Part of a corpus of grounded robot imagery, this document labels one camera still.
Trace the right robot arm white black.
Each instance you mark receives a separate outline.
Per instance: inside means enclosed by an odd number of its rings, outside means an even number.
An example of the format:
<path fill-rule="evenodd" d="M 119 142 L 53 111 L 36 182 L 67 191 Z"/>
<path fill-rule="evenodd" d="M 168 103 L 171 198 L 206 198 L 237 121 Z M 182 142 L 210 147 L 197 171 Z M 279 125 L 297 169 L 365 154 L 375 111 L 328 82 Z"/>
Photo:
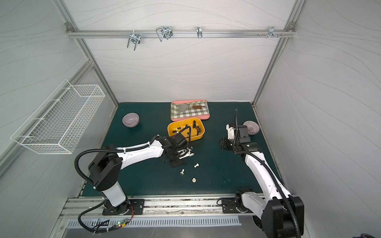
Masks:
<path fill-rule="evenodd" d="M 305 206 L 292 195 L 268 165 L 260 146 L 251 142 L 248 128 L 238 117 L 226 126 L 227 136 L 220 140 L 223 150 L 239 155 L 254 174 L 261 187 L 260 196 L 250 188 L 239 189 L 233 207 L 238 213 L 253 214 L 256 226 L 268 238 L 300 238 L 304 234 Z"/>

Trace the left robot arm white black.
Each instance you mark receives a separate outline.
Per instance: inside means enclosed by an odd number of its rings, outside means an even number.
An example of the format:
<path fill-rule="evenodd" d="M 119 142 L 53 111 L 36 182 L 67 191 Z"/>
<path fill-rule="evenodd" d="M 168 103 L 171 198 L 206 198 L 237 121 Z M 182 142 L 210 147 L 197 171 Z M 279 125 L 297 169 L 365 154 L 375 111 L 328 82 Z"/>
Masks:
<path fill-rule="evenodd" d="M 175 168 L 181 165 L 184 158 L 193 155 L 190 145 L 191 130 L 191 126 L 185 126 L 173 136 L 156 135 L 151 141 L 144 144 L 118 148 L 109 146 L 106 149 L 88 149 L 79 153 L 74 160 L 76 172 L 104 197 L 101 203 L 78 215 L 79 224 L 93 234 L 102 234 L 116 231 L 131 222 L 130 219 L 124 219 L 110 228 L 103 228 L 103 223 L 88 227 L 82 221 L 82 216 L 101 206 L 105 206 L 109 212 L 118 215 L 133 211 L 134 207 L 118 182 L 120 171 L 148 159 L 160 158 L 162 155 L 166 156 L 171 167 Z M 80 169 L 79 160 L 82 156 L 90 153 L 97 155 L 88 166 L 90 176 L 87 176 Z"/>

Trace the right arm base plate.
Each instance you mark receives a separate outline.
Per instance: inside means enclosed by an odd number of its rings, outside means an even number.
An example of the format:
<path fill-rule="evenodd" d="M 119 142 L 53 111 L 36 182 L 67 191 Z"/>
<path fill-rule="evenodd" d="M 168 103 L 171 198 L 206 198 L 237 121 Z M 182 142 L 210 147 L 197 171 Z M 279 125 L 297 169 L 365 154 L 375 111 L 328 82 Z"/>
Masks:
<path fill-rule="evenodd" d="M 222 208 L 223 214 L 238 214 L 238 213 L 247 213 L 248 210 L 240 210 L 236 206 L 236 201 L 234 198 L 219 198 L 216 201 L 216 204 Z"/>

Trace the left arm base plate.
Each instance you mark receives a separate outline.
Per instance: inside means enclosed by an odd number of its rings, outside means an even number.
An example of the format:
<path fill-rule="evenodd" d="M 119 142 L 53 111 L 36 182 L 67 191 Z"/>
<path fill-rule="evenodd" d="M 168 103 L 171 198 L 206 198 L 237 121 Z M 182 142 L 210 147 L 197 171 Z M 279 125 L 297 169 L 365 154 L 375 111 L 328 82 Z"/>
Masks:
<path fill-rule="evenodd" d="M 144 199 L 130 199 L 126 200 L 120 205 L 114 207 L 109 200 L 104 204 L 102 215 L 116 216 L 116 215 L 142 215 L 144 208 Z"/>

